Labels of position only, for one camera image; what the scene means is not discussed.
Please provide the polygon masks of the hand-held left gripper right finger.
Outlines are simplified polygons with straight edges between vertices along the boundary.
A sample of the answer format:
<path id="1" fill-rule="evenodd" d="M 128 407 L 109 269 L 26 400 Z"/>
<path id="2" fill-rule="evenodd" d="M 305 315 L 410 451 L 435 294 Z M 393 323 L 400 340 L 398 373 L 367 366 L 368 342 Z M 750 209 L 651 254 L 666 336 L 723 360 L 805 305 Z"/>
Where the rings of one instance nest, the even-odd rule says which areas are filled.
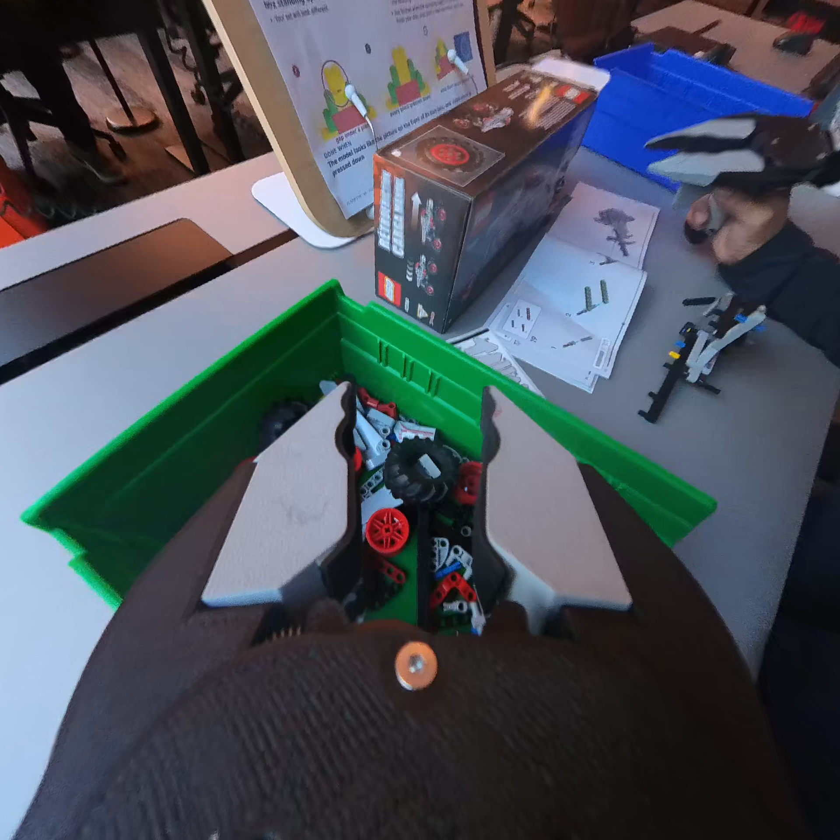
<path id="1" fill-rule="evenodd" d="M 567 606 L 627 613 L 633 599 L 579 462 L 495 386 L 481 398 L 478 598 L 513 602 L 541 634 Z"/>

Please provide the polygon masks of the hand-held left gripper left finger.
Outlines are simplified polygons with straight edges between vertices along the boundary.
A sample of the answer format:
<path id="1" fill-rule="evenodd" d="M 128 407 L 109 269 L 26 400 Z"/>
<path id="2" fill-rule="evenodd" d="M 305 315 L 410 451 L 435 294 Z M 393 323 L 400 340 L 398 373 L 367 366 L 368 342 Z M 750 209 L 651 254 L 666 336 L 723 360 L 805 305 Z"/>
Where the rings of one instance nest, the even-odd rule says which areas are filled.
<path id="1" fill-rule="evenodd" d="M 354 384 L 336 384 L 256 459 L 204 587 L 208 607 L 344 601 L 361 578 Z"/>

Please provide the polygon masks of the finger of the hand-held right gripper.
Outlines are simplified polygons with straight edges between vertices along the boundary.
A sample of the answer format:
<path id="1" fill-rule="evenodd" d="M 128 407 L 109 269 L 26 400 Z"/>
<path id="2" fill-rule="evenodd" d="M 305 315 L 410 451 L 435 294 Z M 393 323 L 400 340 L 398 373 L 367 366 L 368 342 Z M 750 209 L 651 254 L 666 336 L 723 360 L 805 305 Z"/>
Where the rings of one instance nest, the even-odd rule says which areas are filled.
<path id="1" fill-rule="evenodd" d="M 648 173 L 679 184 L 709 186 L 728 163 L 729 154 L 671 154 L 648 165 Z"/>
<path id="2" fill-rule="evenodd" d="M 729 155 L 752 153 L 753 136 L 763 115 L 733 115 L 696 123 L 648 140 L 645 150 L 669 155 Z"/>

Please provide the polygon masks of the pile of small lego pieces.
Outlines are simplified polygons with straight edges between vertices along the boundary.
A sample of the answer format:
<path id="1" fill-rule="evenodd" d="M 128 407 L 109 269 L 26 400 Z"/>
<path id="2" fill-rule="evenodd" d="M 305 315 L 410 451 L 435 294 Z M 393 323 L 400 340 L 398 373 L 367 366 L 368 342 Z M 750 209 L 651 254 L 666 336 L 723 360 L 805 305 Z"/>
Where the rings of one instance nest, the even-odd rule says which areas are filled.
<path id="1" fill-rule="evenodd" d="M 329 394 L 334 381 L 322 381 L 322 393 Z M 409 623 L 425 626 L 450 627 L 455 619 L 433 618 L 434 614 L 449 613 L 444 604 L 455 601 L 468 611 L 467 602 L 476 600 L 469 584 L 470 560 L 466 548 L 469 542 L 471 513 L 467 506 L 455 502 L 453 490 L 440 502 L 430 506 L 405 504 L 395 499 L 385 487 L 383 465 L 394 444 L 410 438 L 435 439 L 431 427 L 421 427 L 401 419 L 392 403 L 378 403 L 367 391 L 356 397 L 356 421 L 353 430 L 353 464 L 360 500 L 360 558 L 361 578 L 350 595 L 341 603 L 350 620 L 372 613 L 374 617 L 389 616 L 388 605 L 397 601 L 407 606 L 402 595 L 407 585 L 413 587 L 416 605 L 407 614 Z M 392 558 L 382 557 L 371 550 L 364 537 L 364 527 L 375 511 L 399 508 L 409 521 L 411 537 L 405 549 Z M 277 632 L 290 632 L 302 624 L 308 607 L 274 609 L 278 618 L 271 619 Z"/>

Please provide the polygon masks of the green plastic bin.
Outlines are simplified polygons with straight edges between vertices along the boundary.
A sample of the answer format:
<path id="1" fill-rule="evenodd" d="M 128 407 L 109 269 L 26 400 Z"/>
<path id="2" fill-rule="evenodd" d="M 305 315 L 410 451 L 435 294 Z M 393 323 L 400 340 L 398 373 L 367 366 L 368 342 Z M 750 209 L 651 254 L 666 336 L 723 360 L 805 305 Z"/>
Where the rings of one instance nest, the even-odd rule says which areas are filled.
<path id="1" fill-rule="evenodd" d="M 69 550 L 69 567 L 115 609 L 165 543 L 256 454 L 258 423 L 272 404 L 319 396 L 320 381 L 346 376 L 473 456 L 482 392 L 497 387 L 595 467 L 669 547 L 717 509 L 655 462 L 330 280 L 107 443 L 22 522 Z"/>

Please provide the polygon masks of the partly built lego model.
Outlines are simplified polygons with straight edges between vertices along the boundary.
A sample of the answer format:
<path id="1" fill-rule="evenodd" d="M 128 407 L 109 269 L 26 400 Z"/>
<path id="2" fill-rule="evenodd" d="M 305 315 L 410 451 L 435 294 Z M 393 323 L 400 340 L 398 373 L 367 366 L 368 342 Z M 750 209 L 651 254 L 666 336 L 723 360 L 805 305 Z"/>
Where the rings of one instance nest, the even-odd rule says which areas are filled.
<path id="1" fill-rule="evenodd" d="M 751 333 L 764 330 L 768 317 L 765 305 L 731 292 L 716 298 L 714 308 L 694 307 L 698 314 L 679 330 L 663 364 L 663 381 L 657 390 L 647 394 L 649 405 L 638 411 L 645 422 L 657 423 L 678 385 L 691 385 L 718 395 L 719 388 L 709 382 L 717 360 L 731 347 L 744 344 Z"/>

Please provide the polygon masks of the person's right forearm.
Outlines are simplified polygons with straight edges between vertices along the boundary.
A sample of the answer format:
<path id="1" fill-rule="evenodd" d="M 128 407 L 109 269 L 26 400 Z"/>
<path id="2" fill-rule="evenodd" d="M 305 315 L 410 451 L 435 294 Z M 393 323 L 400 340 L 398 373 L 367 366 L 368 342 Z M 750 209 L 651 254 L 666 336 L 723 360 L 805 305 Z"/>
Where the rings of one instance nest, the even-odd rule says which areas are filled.
<path id="1" fill-rule="evenodd" d="M 771 319 L 839 365 L 839 262 L 808 234 L 787 222 L 719 274 L 737 296 L 765 306 Z"/>

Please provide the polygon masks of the black lego tire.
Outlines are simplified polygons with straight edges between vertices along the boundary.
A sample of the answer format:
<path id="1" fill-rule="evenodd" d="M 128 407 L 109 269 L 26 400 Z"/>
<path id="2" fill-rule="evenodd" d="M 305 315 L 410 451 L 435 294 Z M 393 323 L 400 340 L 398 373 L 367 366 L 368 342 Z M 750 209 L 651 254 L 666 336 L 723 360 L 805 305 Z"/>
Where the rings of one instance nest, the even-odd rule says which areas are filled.
<path id="1" fill-rule="evenodd" d="M 301 401 L 279 401 L 262 416 L 257 429 L 258 451 L 261 453 L 285 434 L 310 410 L 310 405 Z"/>
<path id="2" fill-rule="evenodd" d="M 385 487 L 408 505 L 430 506 L 455 488 L 461 461 L 447 446 L 410 438 L 394 444 L 383 465 Z"/>

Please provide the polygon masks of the lego instruction booklet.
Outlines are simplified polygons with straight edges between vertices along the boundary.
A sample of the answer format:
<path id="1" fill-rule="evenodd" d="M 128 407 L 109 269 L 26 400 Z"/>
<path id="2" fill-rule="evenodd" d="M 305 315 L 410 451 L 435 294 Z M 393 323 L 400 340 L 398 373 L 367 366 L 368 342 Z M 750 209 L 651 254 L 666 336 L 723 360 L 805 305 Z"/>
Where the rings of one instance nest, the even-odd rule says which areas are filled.
<path id="1" fill-rule="evenodd" d="M 515 360 L 593 393 L 646 283 L 660 210 L 578 183 L 488 329 Z"/>

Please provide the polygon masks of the lego sticker sheet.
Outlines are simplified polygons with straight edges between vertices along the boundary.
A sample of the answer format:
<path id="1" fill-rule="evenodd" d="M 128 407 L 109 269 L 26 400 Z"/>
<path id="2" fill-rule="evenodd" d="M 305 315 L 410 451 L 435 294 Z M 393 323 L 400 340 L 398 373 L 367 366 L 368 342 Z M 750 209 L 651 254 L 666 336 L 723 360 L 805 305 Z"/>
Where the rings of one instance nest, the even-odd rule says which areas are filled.
<path id="1" fill-rule="evenodd" d="M 543 396 L 532 378 L 520 363 L 502 345 L 501 340 L 489 329 L 477 329 L 464 335 L 447 339 L 447 343 L 466 353 L 473 360 L 519 383 L 531 393 Z"/>

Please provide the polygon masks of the black lego set box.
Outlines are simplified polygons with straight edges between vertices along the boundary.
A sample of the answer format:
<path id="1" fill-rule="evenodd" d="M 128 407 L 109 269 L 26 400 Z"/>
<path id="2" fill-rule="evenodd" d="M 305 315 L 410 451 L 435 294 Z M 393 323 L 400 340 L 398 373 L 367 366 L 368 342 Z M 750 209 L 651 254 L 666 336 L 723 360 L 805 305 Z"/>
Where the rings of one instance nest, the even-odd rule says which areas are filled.
<path id="1" fill-rule="evenodd" d="M 374 155 L 374 294 L 445 333 L 559 210 L 610 75 L 546 55 Z"/>

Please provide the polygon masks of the person's right hand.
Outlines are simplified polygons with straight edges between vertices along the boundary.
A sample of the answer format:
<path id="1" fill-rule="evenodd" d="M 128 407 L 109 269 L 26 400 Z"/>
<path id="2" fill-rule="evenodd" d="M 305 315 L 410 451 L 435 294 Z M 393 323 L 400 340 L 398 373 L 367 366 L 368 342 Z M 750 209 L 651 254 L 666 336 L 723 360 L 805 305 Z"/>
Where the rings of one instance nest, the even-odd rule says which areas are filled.
<path id="1" fill-rule="evenodd" d="M 715 203 L 724 221 L 710 241 L 711 252 L 720 266 L 733 266 L 769 243 L 784 228 L 790 202 L 789 190 L 756 196 L 720 186 L 693 202 L 686 224 L 696 231 L 706 229 L 711 203 Z"/>

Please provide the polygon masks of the blue plastic bin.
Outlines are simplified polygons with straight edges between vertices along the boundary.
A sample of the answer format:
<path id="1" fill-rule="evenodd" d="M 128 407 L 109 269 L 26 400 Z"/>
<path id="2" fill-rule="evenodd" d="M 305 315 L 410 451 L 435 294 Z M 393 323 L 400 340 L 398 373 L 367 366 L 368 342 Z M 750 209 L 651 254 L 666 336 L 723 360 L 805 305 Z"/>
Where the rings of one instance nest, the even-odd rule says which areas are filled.
<path id="1" fill-rule="evenodd" d="M 743 112 L 805 117 L 811 99 L 783 91 L 676 50 L 652 45 L 595 60 L 610 80 L 600 92 L 582 145 L 609 161 L 676 193 L 677 182 L 650 175 L 665 153 L 645 149 L 649 140 L 696 123 Z"/>

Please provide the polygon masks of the black device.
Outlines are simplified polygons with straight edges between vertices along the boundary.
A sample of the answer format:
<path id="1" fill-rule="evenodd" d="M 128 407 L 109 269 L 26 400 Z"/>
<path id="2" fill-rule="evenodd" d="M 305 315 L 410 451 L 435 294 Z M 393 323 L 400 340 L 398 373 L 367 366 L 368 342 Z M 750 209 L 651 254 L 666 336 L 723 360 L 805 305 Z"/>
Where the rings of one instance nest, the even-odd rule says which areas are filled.
<path id="1" fill-rule="evenodd" d="M 826 26 L 826 19 L 800 10 L 784 23 L 785 30 L 773 41 L 772 47 L 788 55 L 808 56 Z"/>

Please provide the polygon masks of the grey background table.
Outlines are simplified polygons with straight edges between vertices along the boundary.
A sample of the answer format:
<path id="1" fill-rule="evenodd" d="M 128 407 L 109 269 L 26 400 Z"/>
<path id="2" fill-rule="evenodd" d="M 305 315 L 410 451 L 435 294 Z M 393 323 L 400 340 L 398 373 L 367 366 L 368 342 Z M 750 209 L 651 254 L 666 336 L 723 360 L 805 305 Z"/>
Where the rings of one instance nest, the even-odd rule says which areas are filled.
<path id="1" fill-rule="evenodd" d="M 814 93 L 818 82 L 838 75 L 838 45 L 817 38 L 806 56 L 774 47 L 784 28 L 759 17 L 736 14 L 722 7 L 685 1 L 633 21 L 640 35 L 672 28 L 735 47 L 729 67 L 745 77 L 794 94 Z"/>

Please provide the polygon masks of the black chair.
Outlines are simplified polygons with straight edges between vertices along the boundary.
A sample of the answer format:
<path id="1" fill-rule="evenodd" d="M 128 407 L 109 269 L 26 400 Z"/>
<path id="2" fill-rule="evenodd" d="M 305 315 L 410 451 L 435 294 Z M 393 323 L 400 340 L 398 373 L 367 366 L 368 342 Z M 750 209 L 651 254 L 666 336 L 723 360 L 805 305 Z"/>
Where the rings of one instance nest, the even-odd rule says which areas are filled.
<path id="1" fill-rule="evenodd" d="M 491 21 L 493 58 L 504 65 L 511 60 L 511 34 L 521 14 L 520 1 L 502 1 L 488 6 L 497 17 Z M 552 1 L 549 26 L 551 43 L 567 57 L 584 63 L 633 44 L 639 1 Z"/>
<path id="2" fill-rule="evenodd" d="M 2 2 L 2 74 L 18 71 L 24 75 L 49 115 L 47 124 L 61 132 L 80 166 L 107 186 L 123 183 L 123 172 L 116 161 L 100 152 L 98 136 L 71 85 L 61 53 L 70 44 L 99 38 L 137 36 L 193 172 L 210 172 L 172 65 L 165 57 L 159 33 L 163 26 L 161 2 Z"/>

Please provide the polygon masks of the person's leg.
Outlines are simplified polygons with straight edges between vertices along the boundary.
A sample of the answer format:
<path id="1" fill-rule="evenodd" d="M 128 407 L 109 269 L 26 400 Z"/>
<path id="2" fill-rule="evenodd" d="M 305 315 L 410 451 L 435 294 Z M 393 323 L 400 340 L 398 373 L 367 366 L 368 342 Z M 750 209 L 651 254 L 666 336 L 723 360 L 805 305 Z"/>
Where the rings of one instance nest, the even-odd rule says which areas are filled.
<path id="1" fill-rule="evenodd" d="M 828 429 L 759 687 L 814 838 L 839 838 L 839 425 Z"/>

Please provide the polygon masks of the white poster stand base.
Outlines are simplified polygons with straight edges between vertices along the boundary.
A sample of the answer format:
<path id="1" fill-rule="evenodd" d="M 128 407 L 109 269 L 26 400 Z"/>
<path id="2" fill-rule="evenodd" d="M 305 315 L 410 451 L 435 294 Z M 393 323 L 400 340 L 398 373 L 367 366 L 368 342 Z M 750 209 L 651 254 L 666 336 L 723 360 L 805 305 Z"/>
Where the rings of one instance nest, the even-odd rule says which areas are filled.
<path id="1" fill-rule="evenodd" d="M 310 219 L 283 171 L 255 182 L 251 194 L 262 207 L 314 248 L 337 249 L 362 237 L 362 234 L 335 237 Z"/>

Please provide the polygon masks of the wooden framed instruction poster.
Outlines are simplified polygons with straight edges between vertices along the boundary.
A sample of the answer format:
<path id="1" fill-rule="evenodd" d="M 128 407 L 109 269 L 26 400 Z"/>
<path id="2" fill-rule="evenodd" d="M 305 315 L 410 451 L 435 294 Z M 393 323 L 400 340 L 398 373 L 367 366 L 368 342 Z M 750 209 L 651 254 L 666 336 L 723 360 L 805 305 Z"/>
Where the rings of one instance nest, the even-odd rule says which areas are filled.
<path id="1" fill-rule="evenodd" d="M 371 230 L 373 159 L 496 82 L 487 2 L 204 2 L 294 199 L 302 235 Z"/>

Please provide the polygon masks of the orange crate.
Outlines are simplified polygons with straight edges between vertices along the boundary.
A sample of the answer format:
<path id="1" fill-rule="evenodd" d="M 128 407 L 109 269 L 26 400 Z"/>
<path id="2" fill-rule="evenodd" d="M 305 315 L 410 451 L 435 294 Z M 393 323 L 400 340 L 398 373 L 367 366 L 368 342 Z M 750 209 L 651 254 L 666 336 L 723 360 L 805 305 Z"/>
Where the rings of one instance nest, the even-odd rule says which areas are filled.
<path id="1" fill-rule="evenodd" d="M 1 159 L 2 247 L 49 231 L 27 186 Z"/>

